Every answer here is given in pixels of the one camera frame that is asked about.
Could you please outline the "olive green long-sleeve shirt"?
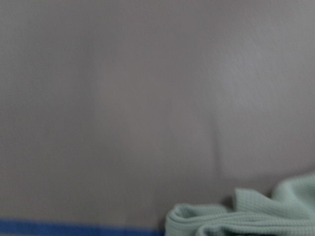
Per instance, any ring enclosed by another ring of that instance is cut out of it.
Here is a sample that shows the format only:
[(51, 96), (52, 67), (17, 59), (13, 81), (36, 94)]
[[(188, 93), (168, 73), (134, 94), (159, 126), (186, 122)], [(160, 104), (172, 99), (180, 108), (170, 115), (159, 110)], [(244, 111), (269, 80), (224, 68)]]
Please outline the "olive green long-sleeve shirt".
[(235, 190), (233, 208), (180, 204), (167, 214), (167, 236), (313, 236), (315, 175), (286, 179), (270, 198)]

